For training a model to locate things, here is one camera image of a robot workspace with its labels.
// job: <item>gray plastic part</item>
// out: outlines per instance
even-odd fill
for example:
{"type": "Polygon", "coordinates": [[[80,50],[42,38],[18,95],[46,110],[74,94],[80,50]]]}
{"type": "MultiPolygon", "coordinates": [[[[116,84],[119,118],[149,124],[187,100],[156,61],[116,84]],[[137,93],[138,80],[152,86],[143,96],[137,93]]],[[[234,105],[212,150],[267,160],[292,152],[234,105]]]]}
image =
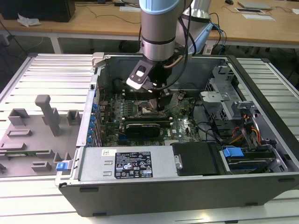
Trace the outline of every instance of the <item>gray plastic part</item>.
{"type": "Polygon", "coordinates": [[[18,129],[14,131],[9,131],[7,133],[8,137],[26,137],[32,134],[30,129],[18,129]]]}
{"type": "Polygon", "coordinates": [[[59,153],[55,153],[55,156],[54,156],[54,159],[53,159],[53,163],[56,164],[56,163],[59,163],[61,161],[62,161],[62,159],[61,159],[59,153]]]}
{"type": "Polygon", "coordinates": [[[45,119],[54,136],[59,136],[59,123],[57,116],[53,113],[50,106],[51,97],[49,95],[38,95],[35,100],[35,104],[39,106],[45,116],[45,119]]]}
{"type": "MultiPolygon", "coordinates": [[[[58,114],[57,109],[56,108],[52,108],[52,112],[54,114],[54,119],[57,120],[57,122],[59,123],[60,122],[60,116],[58,114]]],[[[49,125],[48,122],[47,122],[47,120],[46,120],[46,118],[44,116],[42,117],[42,119],[43,119],[45,125],[49,125]]]]}
{"type": "Polygon", "coordinates": [[[0,154],[0,160],[9,160],[9,157],[5,154],[0,154]]]}
{"type": "Polygon", "coordinates": [[[80,125],[81,124],[81,118],[79,111],[73,111],[69,110],[67,112],[67,120],[69,121],[69,125],[80,125]]]}
{"type": "Polygon", "coordinates": [[[71,160],[71,156],[69,153],[66,153],[65,156],[64,156],[64,160],[71,160]]]}
{"type": "Polygon", "coordinates": [[[5,166],[3,166],[1,163],[0,163],[0,172],[1,173],[4,173],[4,170],[6,169],[5,166]]]}
{"type": "Polygon", "coordinates": [[[42,119],[43,115],[30,115],[29,118],[23,118],[23,122],[26,129],[30,129],[32,134],[26,137],[9,137],[7,133],[10,131],[24,129],[22,126],[13,126],[12,124],[8,127],[3,138],[0,139],[0,146],[2,144],[15,144],[25,143],[27,151],[36,151],[36,156],[20,156],[16,155],[5,155],[5,150],[0,150],[0,163],[9,170],[9,172],[0,172],[1,177],[13,177],[13,176],[36,176],[36,175],[55,175],[56,167],[53,162],[55,153],[59,153],[61,158],[64,158],[66,153],[69,153],[70,157],[73,158],[76,150],[76,142],[79,133],[80,126],[70,126],[66,115],[60,115],[60,135],[53,136],[50,128],[46,126],[42,119]],[[51,171],[39,171],[35,172],[32,168],[33,161],[48,161],[52,166],[51,171]]]}
{"type": "Polygon", "coordinates": [[[51,171],[52,170],[52,166],[49,164],[48,161],[32,162],[31,168],[35,172],[39,172],[39,171],[51,171]]]}
{"type": "Polygon", "coordinates": [[[51,149],[47,153],[36,153],[36,156],[40,159],[53,159],[55,156],[55,153],[51,149]]]}
{"type": "Polygon", "coordinates": [[[0,150],[19,151],[19,150],[24,150],[25,148],[26,148],[25,143],[12,143],[12,144],[3,143],[0,147],[0,150]]]}
{"type": "Polygon", "coordinates": [[[25,109],[13,109],[8,119],[13,124],[13,126],[25,126],[22,118],[28,118],[28,114],[25,109]]]}

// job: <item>warning label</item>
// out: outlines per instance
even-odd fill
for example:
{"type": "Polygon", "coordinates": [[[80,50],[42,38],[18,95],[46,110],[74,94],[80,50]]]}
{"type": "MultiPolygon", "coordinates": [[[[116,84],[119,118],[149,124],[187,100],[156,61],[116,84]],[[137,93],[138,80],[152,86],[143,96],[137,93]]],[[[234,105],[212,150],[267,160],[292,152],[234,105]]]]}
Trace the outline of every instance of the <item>warning label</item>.
{"type": "Polygon", "coordinates": [[[116,179],[153,177],[150,152],[116,153],[116,179]]]}

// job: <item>aluminum profile table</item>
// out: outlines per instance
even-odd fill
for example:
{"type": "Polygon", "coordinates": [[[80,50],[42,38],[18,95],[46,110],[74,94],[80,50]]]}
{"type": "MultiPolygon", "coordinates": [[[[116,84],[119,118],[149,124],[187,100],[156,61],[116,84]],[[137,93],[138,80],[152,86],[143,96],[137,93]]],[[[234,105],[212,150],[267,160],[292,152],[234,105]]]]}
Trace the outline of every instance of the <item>aluminum profile table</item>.
{"type": "MultiPolygon", "coordinates": [[[[242,67],[299,140],[299,92],[270,63],[262,59],[238,58],[242,67]]],[[[243,86],[239,85],[247,100],[251,100],[243,86]]]]}
{"type": "MultiPolygon", "coordinates": [[[[8,125],[12,106],[24,107],[29,115],[37,94],[50,94],[59,113],[69,108],[83,112],[88,83],[94,73],[91,55],[39,54],[28,58],[0,94],[0,132],[8,125]]],[[[272,64],[260,59],[239,58],[240,63],[268,98],[285,123],[299,137],[298,92],[272,64]]],[[[240,86],[244,96],[248,94],[240,86]]],[[[240,224],[299,223],[299,191],[290,190],[264,206],[165,212],[113,217],[79,216],[54,184],[55,176],[0,178],[0,223],[81,224],[195,224],[238,220],[240,224]]]]}

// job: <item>black plastic cover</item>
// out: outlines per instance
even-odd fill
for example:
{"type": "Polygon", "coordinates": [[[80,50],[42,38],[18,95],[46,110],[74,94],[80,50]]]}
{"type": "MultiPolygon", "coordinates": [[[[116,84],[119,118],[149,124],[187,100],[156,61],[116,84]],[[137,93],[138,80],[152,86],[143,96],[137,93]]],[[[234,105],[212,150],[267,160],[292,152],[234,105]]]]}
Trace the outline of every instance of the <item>black plastic cover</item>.
{"type": "Polygon", "coordinates": [[[178,170],[178,175],[226,175],[217,147],[220,146],[209,142],[173,144],[173,153],[180,156],[183,165],[183,168],[178,170]]]}

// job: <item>sticker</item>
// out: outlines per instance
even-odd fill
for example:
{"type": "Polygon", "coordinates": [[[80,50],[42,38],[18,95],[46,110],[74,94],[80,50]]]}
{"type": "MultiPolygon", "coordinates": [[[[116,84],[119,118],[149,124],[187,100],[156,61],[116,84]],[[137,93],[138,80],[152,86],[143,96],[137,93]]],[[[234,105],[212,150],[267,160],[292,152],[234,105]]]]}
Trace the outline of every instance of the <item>sticker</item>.
{"type": "Polygon", "coordinates": [[[116,149],[103,149],[102,156],[114,156],[116,153],[116,149]]]}
{"type": "Polygon", "coordinates": [[[8,157],[17,157],[17,156],[26,156],[25,154],[8,154],[8,155],[6,155],[6,156],[8,156],[8,157]]]}
{"type": "Polygon", "coordinates": [[[150,152],[115,154],[116,179],[153,177],[152,169],[150,152]]]}

